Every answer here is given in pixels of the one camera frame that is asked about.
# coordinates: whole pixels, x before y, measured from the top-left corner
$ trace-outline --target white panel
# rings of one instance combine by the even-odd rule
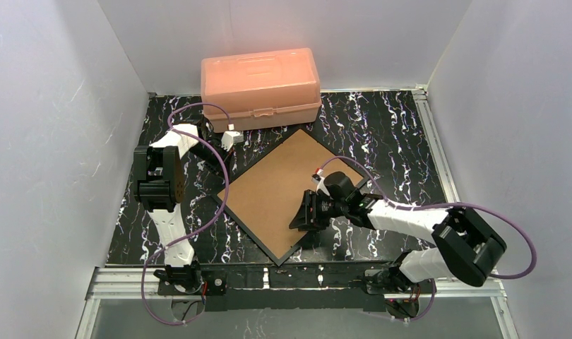
[[[572,338],[572,0],[473,1],[429,86],[463,200],[532,237],[532,275],[504,283],[522,338]],[[527,267],[508,244],[501,273]]]
[[[0,338],[74,337],[146,105],[96,0],[0,1]]]
[[[470,0],[99,0],[147,91],[200,93],[201,59],[310,47],[323,89],[426,83]]]
[[[384,200],[377,201],[367,214],[376,230],[408,234],[432,244],[434,238],[431,234],[434,226],[441,224],[447,216],[446,210],[399,210]]]
[[[155,223],[155,228],[157,228],[157,233],[163,246],[167,246],[170,242],[186,235],[180,206],[181,204],[177,204],[174,207],[174,212],[166,210],[147,212]],[[182,267],[190,265],[193,257],[194,249],[191,243],[188,240],[183,240],[165,250],[164,263],[174,267]]]
[[[400,272],[414,283],[432,278],[451,278],[454,275],[448,269],[438,249],[412,251],[400,265]]]

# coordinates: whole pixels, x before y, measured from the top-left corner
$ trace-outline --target wire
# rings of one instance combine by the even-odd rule
[[[352,162],[353,164],[355,164],[356,166],[358,166],[359,168],[361,168],[363,171],[365,171],[365,174],[367,174],[367,176],[370,178],[371,182],[373,182],[375,187],[378,189],[379,193],[383,196],[384,200],[386,200],[386,203],[393,206],[394,208],[401,209],[401,210],[432,210],[432,209],[437,209],[437,208],[450,208],[450,207],[473,208],[475,210],[480,210],[482,212],[493,215],[494,217],[496,217],[496,218],[506,222],[507,224],[509,224],[512,228],[514,228],[517,232],[519,232],[519,234],[521,234],[521,236],[523,237],[525,242],[528,244],[529,249],[530,249],[530,253],[531,253],[531,262],[530,262],[529,266],[523,272],[516,273],[516,274],[507,274],[507,275],[493,274],[492,273],[492,274],[490,274],[491,277],[498,278],[498,279],[508,279],[508,280],[519,279],[519,278],[523,278],[526,275],[530,274],[533,271],[533,269],[535,268],[535,264],[537,263],[537,252],[535,251],[535,246],[534,246],[533,242],[531,241],[531,238],[529,238],[528,234],[525,232],[525,230],[523,230],[523,228],[521,228],[519,225],[515,224],[513,221],[509,220],[504,215],[501,215],[501,214],[499,214],[493,210],[490,210],[489,208],[485,208],[483,206],[475,205],[472,203],[436,203],[434,205],[425,205],[425,206],[412,206],[412,205],[405,205],[405,204],[401,204],[401,203],[396,203],[395,201],[392,201],[387,197],[387,195],[383,192],[383,190],[379,186],[379,184],[376,181],[376,179],[374,178],[374,176],[372,176],[371,173],[369,173],[369,171],[363,165],[361,165],[359,162],[357,162],[355,159],[351,159],[349,157],[344,157],[341,155],[336,155],[335,157],[332,157],[332,158],[328,159],[326,162],[324,162],[323,165],[321,165],[319,168],[323,169],[329,162],[336,160],[336,159],[348,160],[348,161]]]
[[[201,293],[201,301],[203,305],[205,304],[205,293],[207,292],[207,282],[205,281],[205,287],[203,287],[203,293]]]
[[[203,308],[203,311],[201,311],[201,313],[196,314],[195,316],[193,316],[192,318],[190,318],[189,320],[184,320],[186,318],[186,315],[189,313],[189,311],[191,310],[191,307],[195,304],[198,304],[200,301],[196,300],[194,302],[191,302],[189,304],[189,306],[186,308],[186,311],[184,312],[184,315],[182,316],[182,319],[180,319],[180,321],[183,321],[184,323],[189,323],[191,321],[193,321],[194,319],[196,319],[198,317],[199,314],[203,313],[203,311],[205,311],[205,308]]]
[[[427,307],[418,316],[414,318],[409,318],[409,321],[420,320],[427,314],[427,312],[429,312],[431,306],[434,305],[434,299],[436,299],[436,281],[434,279],[429,279],[429,282],[431,282],[431,297],[429,298],[429,303],[427,304]]]
[[[417,296],[415,297],[415,300],[413,300],[413,301],[416,302],[417,300],[419,300],[420,295],[421,295],[421,286],[419,286],[419,284],[417,284]]]
[[[228,114],[228,112],[223,109],[221,106],[218,106],[216,104],[212,104],[210,102],[195,102],[193,104],[188,104],[186,106],[180,107],[179,109],[174,110],[172,113],[169,114],[169,117],[167,118],[167,125],[169,126],[169,129],[173,129],[174,126],[172,125],[172,118],[174,117],[174,115],[178,114],[178,113],[182,113],[184,111],[186,111],[187,109],[191,108],[191,107],[195,107],[195,106],[213,106],[215,108],[219,108],[226,116],[227,120],[228,120],[228,124],[231,125],[232,124],[232,118],[230,118],[230,115]]]
[[[410,316],[408,318],[405,319],[409,319],[409,321],[418,321],[421,318],[423,318],[427,312],[429,312],[429,310],[431,309],[431,307],[434,305],[434,300],[436,299],[436,282],[434,281],[434,279],[429,279],[429,282],[431,283],[431,297],[429,298],[429,303],[427,304],[427,307],[425,307],[425,309],[423,310],[423,312],[421,312],[421,314],[417,315],[414,318],[411,318]],[[381,316],[379,314],[373,314],[371,312],[360,312],[361,314],[366,314],[367,316],[373,316],[374,318],[380,318],[380,319],[386,319],[386,320],[391,320],[392,316],[387,317],[387,316]]]
[[[199,143],[202,143],[203,146],[209,148],[211,150],[211,152],[213,153],[213,155],[220,161],[220,166],[222,167],[222,171],[224,172],[224,181],[225,181],[225,192],[224,192],[224,198],[222,200],[222,203],[220,205],[220,208],[218,209],[218,211],[215,213],[215,215],[213,216],[213,218],[211,218],[211,220],[209,220],[206,224],[204,224],[204,226],[202,226],[201,228],[199,228],[196,231],[193,231],[192,233],[189,233],[187,235],[184,235],[183,237],[180,237],[178,239],[175,239],[173,241],[171,241],[169,244],[167,244],[166,246],[162,246],[162,248],[155,252],[152,256],[150,256],[146,261],[145,264],[143,265],[143,274],[141,276],[141,299],[143,300],[143,305],[145,306],[145,309],[147,310],[147,312],[156,320],[159,321],[160,323],[163,323],[165,325],[170,325],[170,326],[180,326],[180,325],[184,325],[185,323],[183,321],[179,321],[179,322],[170,322],[170,321],[166,321],[164,319],[161,319],[159,316],[157,316],[157,314],[155,314],[153,312],[153,310],[150,308],[149,304],[147,303],[147,299],[145,298],[145,275],[147,273],[147,267],[161,254],[163,253],[166,249],[170,248],[171,246],[174,246],[175,244],[181,242],[182,240],[186,240],[189,238],[194,237],[195,235],[201,233],[202,231],[206,230],[207,227],[213,225],[213,223],[215,223],[216,221],[218,221],[220,215],[222,215],[222,213],[224,213],[224,209],[226,208],[226,202],[228,201],[228,190],[230,187],[230,182],[228,180],[228,170],[226,168],[226,165],[224,164],[224,162],[222,161],[222,157],[220,156],[220,154],[213,148],[213,146],[211,144],[209,144],[207,141],[203,140],[202,138],[199,138],[198,136],[195,136],[193,134],[187,133],[187,132],[183,132],[183,131],[179,131],[177,129],[174,128],[174,125],[172,124],[172,117],[174,117],[174,115],[183,112],[185,109],[188,109],[190,107],[194,107],[194,106],[203,106],[203,105],[210,105],[210,106],[214,106],[217,107],[219,109],[222,110],[222,112],[224,112],[224,114],[226,114],[226,117],[228,118],[228,123],[230,124],[230,116],[229,114],[225,111],[225,109],[215,105],[215,104],[210,104],[208,102],[197,102],[194,104],[190,104],[190,105],[186,105],[182,108],[176,109],[175,111],[173,111],[172,113],[169,114],[169,117],[167,118],[167,124],[169,125],[169,130],[173,131],[175,133],[178,134],[182,134],[185,136],[188,136],[190,138],[194,138],[195,140],[197,140]]]

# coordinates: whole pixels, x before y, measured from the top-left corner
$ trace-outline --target black marbled surface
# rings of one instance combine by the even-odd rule
[[[304,128],[334,154],[353,157],[364,164],[393,200],[416,204],[444,202],[411,92],[324,93],[322,98],[320,114],[312,124],[246,131],[245,142],[235,148],[235,161],[230,168],[232,175],[246,171],[273,144],[298,128]],[[139,144],[149,144],[165,134],[166,120],[173,109],[200,100],[200,97],[151,99]],[[191,109],[177,117],[174,123],[199,114],[200,109]],[[223,179],[204,169],[201,161],[190,153],[183,163],[186,194],[182,216],[186,233],[190,233],[204,225],[218,209],[209,195],[222,189]],[[130,176],[109,248],[108,264],[143,264],[160,248],[152,220],[134,201],[131,182]],[[271,263],[225,214],[207,232],[194,237],[191,243],[201,263]],[[404,249],[426,247],[413,237],[371,231],[351,226],[346,220],[335,220],[327,230],[308,234],[302,248],[287,262],[393,260]],[[157,259],[157,263],[163,263],[163,256]]]

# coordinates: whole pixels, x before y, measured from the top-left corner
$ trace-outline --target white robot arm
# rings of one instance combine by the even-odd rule
[[[232,146],[243,140],[240,132],[236,131],[225,132],[219,139],[209,132],[207,126],[179,124],[174,128],[202,137],[215,146],[225,162],[230,161]],[[149,146],[138,146],[134,150],[134,196],[155,223],[163,246],[186,235],[180,209],[184,195],[184,169],[180,160],[189,151],[205,160],[206,167],[212,172],[220,171],[218,160],[209,149],[202,147],[196,139],[173,131],[168,131]],[[190,288],[196,283],[196,268],[191,267],[194,257],[190,243],[179,242],[165,251],[165,272],[155,273],[162,280]]]
[[[506,250],[504,240],[471,208],[399,209],[380,195],[361,193],[342,172],[326,178],[315,174],[314,182],[317,190],[305,191],[290,228],[323,230],[331,218],[344,216],[359,227],[408,234],[436,245],[402,253],[369,277],[369,284],[406,291],[426,279],[456,277],[479,287]]]

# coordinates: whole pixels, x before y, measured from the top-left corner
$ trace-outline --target cardboard board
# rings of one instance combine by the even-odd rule
[[[227,210],[265,253],[281,265],[306,234],[288,225],[301,206],[303,193],[316,189],[311,175],[334,154],[303,130],[298,130],[230,183]],[[363,177],[337,159],[324,176],[344,172],[353,184]],[[224,191],[216,198],[223,199]]]

